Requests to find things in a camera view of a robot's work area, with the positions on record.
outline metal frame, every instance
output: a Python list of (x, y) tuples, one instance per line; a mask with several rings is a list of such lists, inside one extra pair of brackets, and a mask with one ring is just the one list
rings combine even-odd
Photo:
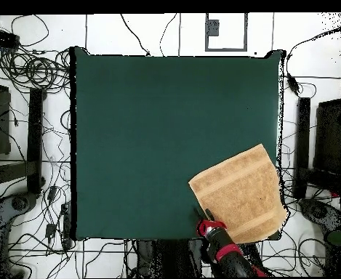
[(46, 92), (42, 89), (31, 89), (28, 116), (28, 149), (27, 161), (11, 163), (0, 166), (0, 184), (27, 177), (29, 193), (41, 193), (43, 181), (41, 178), (42, 167), (42, 119), (43, 101)]
[(310, 98), (301, 97), (297, 105), (297, 138), (294, 152), (293, 198), (306, 197), (307, 184), (341, 195), (341, 175), (308, 168), (310, 138)]
[[(211, 33), (212, 23), (217, 23), (217, 35)], [(248, 50), (248, 13), (244, 13), (244, 47), (243, 48), (209, 48), (209, 37), (218, 36), (219, 20), (210, 20), (205, 14), (205, 51), (206, 52), (246, 52)]]

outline cable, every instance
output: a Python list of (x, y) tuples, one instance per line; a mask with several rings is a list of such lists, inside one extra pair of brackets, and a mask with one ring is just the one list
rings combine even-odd
[(295, 80), (295, 77), (293, 77), (291, 74), (289, 74), (289, 71), (288, 71), (288, 62), (289, 62), (290, 58), (292, 57), (292, 53), (293, 53), (294, 49), (296, 49), (299, 45), (304, 44), (306, 42), (315, 41), (316, 39), (319, 39), (319, 38), (324, 37), (326, 35), (333, 34), (333, 33), (340, 32), (340, 31), (341, 31), (341, 26), (339, 26), (339, 27), (337, 27), (335, 29), (329, 30), (329, 31), (324, 31), (324, 32), (322, 32), (322, 33), (312, 37), (311, 39), (307, 39), (307, 40), (301, 41), (300, 43), (294, 45), (293, 48), (290, 50), (290, 53), (286, 57), (286, 77), (288, 78), (288, 83), (289, 83), (290, 89), (297, 96), (298, 96), (298, 83)]
[(28, 265), (24, 265), (24, 264), (20, 264), (20, 263), (13, 262), (11, 259), (9, 259), (9, 262), (10, 262), (11, 264), (13, 264), (13, 265), (18, 265), (18, 266), (20, 266), (20, 267), (25, 267), (25, 268), (29, 269), (29, 270), (30, 270), (30, 273), (29, 273), (29, 276), (28, 276), (27, 279), (30, 279), (30, 278), (31, 278), (33, 271), (32, 271), (32, 269), (31, 269)]
[(125, 26), (127, 27), (127, 30), (129, 30), (132, 33), (132, 35), (135, 36), (135, 38), (138, 40), (140, 48), (145, 51), (145, 55), (150, 56), (151, 55), (150, 52), (142, 46), (142, 42), (139, 40), (137, 35), (134, 32), (132, 32), (132, 29), (130, 29), (130, 27), (127, 25), (127, 22), (125, 21), (124, 16), (122, 14), (120, 14), (120, 16)]
[[(30, 15), (19, 16), (19, 17), (16, 17), (16, 18), (14, 18), (14, 19), (12, 20), (12, 22), (11, 22), (11, 32), (12, 32), (12, 34), (14, 34), (14, 22), (15, 22), (16, 20), (18, 20), (19, 18), (23, 18), (23, 17), (27, 17), (27, 16), (30, 16)], [(37, 15), (33, 15), (33, 16), (37, 17), (37, 18), (44, 24), (44, 26), (45, 26), (45, 28), (46, 28), (46, 30), (47, 30), (47, 35), (46, 35), (44, 38), (42, 38), (42, 39), (40, 39), (39, 41), (37, 41), (36, 43), (32, 43), (32, 44), (29, 44), (29, 45), (23, 45), (23, 44), (21, 44), (21, 46), (23, 46), (23, 47), (30, 47), (30, 46), (36, 45), (37, 43), (42, 42), (44, 39), (46, 39), (46, 38), (49, 36), (49, 29), (48, 29), (46, 23), (45, 23), (40, 17), (38, 17)]]
[(102, 248), (100, 249), (100, 251), (99, 251), (99, 253), (97, 254), (97, 256), (93, 259), (93, 260), (91, 260), (91, 261), (89, 261), (89, 262), (87, 262), (86, 263), (86, 265), (85, 265), (85, 273), (84, 273), (84, 279), (87, 277), (87, 265), (89, 265), (90, 263), (92, 263), (93, 261), (95, 261), (99, 256), (100, 256), (100, 254), (102, 253), (102, 251), (103, 251), (103, 249), (107, 246), (107, 245), (123, 245), (124, 243), (106, 243), (106, 244), (104, 244), (103, 246), (102, 246)]
[(310, 274), (308, 274), (308, 271), (305, 269), (304, 265), (303, 265), (303, 260), (302, 260), (302, 256), (301, 256), (301, 247), (304, 243), (308, 242), (309, 240), (313, 240), (317, 243), (320, 243), (321, 245), (323, 245), (326, 248), (325, 243), (321, 242), (320, 240), (316, 239), (316, 238), (307, 238), (305, 240), (303, 240), (302, 242), (300, 242), (299, 246), (298, 246), (298, 255), (300, 257), (300, 266), (303, 269), (303, 271), (305, 272), (305, 274), (310, 277)]
[(167, 27), (168, 27), (169, 24), (176, 18), (177, 14), (178, 14), (178, 13), (175, 13), (174, 17), (167, 23), (167, 26), (165, 27), (165, 30), (164, 30), (164, 32), (162, 33), (162, 37), (161, 37), (161, 39), (160, 39), (160, 44), (159, 44), (159, 45), (160, 45), (160, 51), (161, 51), (162, 57), (164, 56), (164, 53), (162, 52), (162, 48), (161, 48), (162, 39), (163, 39), (163, 37), (164, 37), (165, 32), (167, 31)]

